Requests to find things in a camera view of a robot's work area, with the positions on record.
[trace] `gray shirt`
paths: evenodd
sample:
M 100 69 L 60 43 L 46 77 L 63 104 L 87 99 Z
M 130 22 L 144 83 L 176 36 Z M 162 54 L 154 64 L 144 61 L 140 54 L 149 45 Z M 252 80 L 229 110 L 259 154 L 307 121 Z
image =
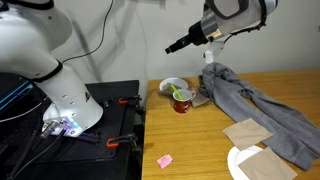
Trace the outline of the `gray shirt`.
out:
M 309 170 L 312 162 L 319 158 L 320 129 L 301 112 L 274 100 L 219 63 L 207 65 L 200 81 L 200 93 L 234 121 L 252 118 L 271 132 L 273 136 L 262 143 L 279 156 L 303 170 Z M 250 99 L 259 109 L 244 98 Z

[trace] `white plate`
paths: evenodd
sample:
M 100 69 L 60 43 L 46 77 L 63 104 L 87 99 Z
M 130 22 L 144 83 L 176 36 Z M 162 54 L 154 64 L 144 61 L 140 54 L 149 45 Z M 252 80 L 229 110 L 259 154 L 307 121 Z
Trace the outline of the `white plate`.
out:
M 234 180 L 249 180 L 249 178 L 244 174 L 238 165 L 260 151 L 262 151 L 262 149 L 257 146 L 251 146 L 242 151 L 239 151 L 239 149 L 234 146 L 229 151 L 228 167 Z

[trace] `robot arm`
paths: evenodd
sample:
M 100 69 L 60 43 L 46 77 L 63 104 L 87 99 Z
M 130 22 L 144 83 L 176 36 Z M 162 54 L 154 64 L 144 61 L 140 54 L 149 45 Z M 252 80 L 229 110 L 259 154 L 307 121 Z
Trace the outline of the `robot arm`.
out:
M 102 116 L 72 67 L 57 61 L 51 51 L 72 33 L 68 18 L 53 0 L 7 0 L 9 10 L 0 12 L 0 71 L 21 75 L 35 82 L 51 99 L 43 121 L 43 136 L 77 137 Z
M 277 5 L 278 0 L 206 0 L 202 19 L 189 28 L 188 35 L 168 47 L 166 53 L 191 43 L 206 44 L 261 20 L 257 27 L 241 31 L 259 29 Z

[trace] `brown paper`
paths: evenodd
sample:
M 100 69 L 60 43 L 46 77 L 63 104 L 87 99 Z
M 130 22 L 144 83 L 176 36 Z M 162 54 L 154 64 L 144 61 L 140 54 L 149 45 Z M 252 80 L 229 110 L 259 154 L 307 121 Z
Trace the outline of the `brown paper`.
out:
M 236 123 L 224 129 L 223 132 L 239 150 L 244 150 L 272 136 L 251 118 Z
M 205 104 L 206 102 L 210 101 L 209 98 L 204 97 L 202 94 L 198 93 L 191 101 L 192 107 L 198 107 L 202 104 Z
M 291 180 L 297 176 L 269 147 L 249 157 L 239 167 L 252 180 Z

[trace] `cup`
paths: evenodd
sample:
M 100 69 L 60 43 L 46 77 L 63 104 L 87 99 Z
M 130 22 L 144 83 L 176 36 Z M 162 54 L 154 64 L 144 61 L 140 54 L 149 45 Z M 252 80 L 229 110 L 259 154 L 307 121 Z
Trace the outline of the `cup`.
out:
M 177 90 L 180 95 L 182 96 L 183 100 L 179 99 L 179 96 L 176 92 L 173 93 L 174 103 L 173 103 L 173 109 L 177 113 L 187 113 L 189 110 L 189 106 L 191 103 L 191 100 L 196 96 L 195 91 L 189 91 L 186 89 L 178 89 Z

